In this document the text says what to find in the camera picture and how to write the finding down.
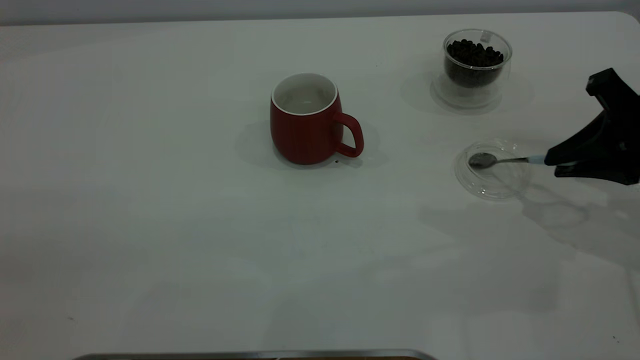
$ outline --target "coffee bean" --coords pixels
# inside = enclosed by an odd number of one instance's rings
[[[449,44],[447,52],[456,61],[473,67],[492,67],[504,61],[504,55],[500,51],[494,51],[492,46],[485,49],[482,44],[474,44],[473,41],[467,39],[456,40]],[[468,69],[446,58],[445,70],[456,84],[466,88],[475,88],[493,82],[497,79],[502,68],[491,70]]]

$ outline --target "spoon handle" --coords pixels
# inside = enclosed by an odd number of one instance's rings
[[[535,155],[529,156],[528,158],[517,158],[517,159],[503,159],[498,160],[496,164],[499,163],[531,163],[531,164],[544,164],[545,156],[544,155]]]

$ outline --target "mug handle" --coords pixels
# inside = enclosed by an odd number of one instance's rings
[[[348,127],[349,130],[351,130],[353,139],[356,143],[355,149],[348,145],[340,143],[340,145],[338,145],[337,152],[341,153],[342,155],[349,156],[350,158],[358,157],[358,155],[360,155],[362,153],[362,150],[364,149],[364,138],[362,137],[362,129],[360,128],[360,124],[351,115],[343,113],[336,113],[335,121],[341,123],[342,125]]]

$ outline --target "glass jar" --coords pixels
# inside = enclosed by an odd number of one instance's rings
[[[455,59],[448,47],[454,41],[470,40],[500,51],[501,63],[494,66],[475,67]],[[498,99],[511,72],[511,45],[502,36],[488,30],[458,30],[445,38],[442,44],[442,68],[435,78],[436,93],[451,105],[461,108],[478,108]]]

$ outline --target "mug rim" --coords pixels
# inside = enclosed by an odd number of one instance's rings
[[[287,80],[289,80],[291,78],[294,78],[296,76],[300,76],[300,75],[316,75],[316,76],[319,76],[321,78],[325,78],[326,80],[328,80],[333,85],[333,99],[329,102],[329,104],[327,104],[327,106],[325,106],[324,108],[322,108],[322,109],[320,109],[318,111],[314,111],[312,113],[296,114],[296,113],[292,113],[292,112],[289,112],[287,110],[284,110],[283,108],[280,107],[280,105],[278,105],[278,103],[275,100],[275,92],[276,92],[276,89],[278,88],[278,86],[280,86],[280,84],[282,84],[283,82],[285,82],[285,81],[287,81]],[[287,76],[286,78],[280,80],[276,84],[276,86],[274,86],[273,89],[271,90],[271,103],[276,108],[278,108],[278,110],[282,111],[285,114],[299,116],[299,117],[305,117],[305,116],[311,116],[311,115],[320,114],[321,112],[323,112],[323,111],[327,110],[328,108],[330,108],[335,103],[335,100],[337,98],[338,98],[338,86],[330,78],[328,78],[328,77],[326,77],[326,76],[324,76],[322,74],[318,74],[316,72],[298,72],[296,74],[291,74],[291,75]]]

